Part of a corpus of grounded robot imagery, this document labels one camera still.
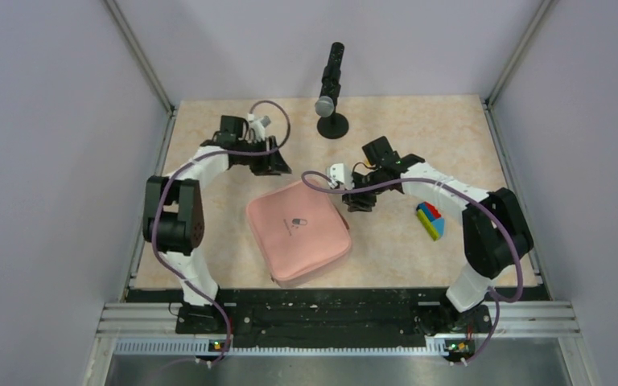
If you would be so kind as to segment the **colourful toy block stack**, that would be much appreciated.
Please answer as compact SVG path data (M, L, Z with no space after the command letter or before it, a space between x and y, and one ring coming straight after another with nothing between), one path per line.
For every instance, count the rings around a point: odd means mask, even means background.
M437 207L424 201L416 207L416 216L433 241L443 237L446 222Z

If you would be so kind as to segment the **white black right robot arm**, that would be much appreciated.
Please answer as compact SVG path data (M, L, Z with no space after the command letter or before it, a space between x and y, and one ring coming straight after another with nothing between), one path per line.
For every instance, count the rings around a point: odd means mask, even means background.
M534 239L516 194L506 187L495 191L473 187L435 169L416 154L401 156L386 137L364 145L365 174L343 163L327 168L332 187L345 187L348 211L371 212L377 196L398 191L430 203L444 218L463 230L466 264L447 289L439 319L449 331L461 331L472 321L472 310L483 301L495 279L534 247Z

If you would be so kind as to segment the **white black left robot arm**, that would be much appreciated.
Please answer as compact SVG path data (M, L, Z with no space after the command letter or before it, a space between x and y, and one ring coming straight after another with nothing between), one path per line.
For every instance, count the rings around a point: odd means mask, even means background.
M223 116L220 128L194 156L168 176L146 181L142 234L158 262L179 279L183 300L198 307L196 323L207 332L225 324L226 312L214 303L218 284L200 251L205 221L203 189L233 166L246 166L256 176L291 173L279 142L266 129L267 116Z

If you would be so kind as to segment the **pink medicine kit case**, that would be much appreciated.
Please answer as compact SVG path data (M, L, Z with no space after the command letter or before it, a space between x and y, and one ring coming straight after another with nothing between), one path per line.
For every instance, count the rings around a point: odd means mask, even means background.
M328 273L352 249L348 223L329 194L302 181L251 200L245 214L270 277L281 288Z

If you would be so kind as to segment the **black microphone on stand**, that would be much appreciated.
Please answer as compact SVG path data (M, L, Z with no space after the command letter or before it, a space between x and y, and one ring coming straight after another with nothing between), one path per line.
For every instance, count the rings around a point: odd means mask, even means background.
M349 129L348 119L336 109L341 91L343 55L344 45L341 42L334 42L323 70L319 98L315 102L315 112L319 116L316 125L318 133L331 140L344 137Z

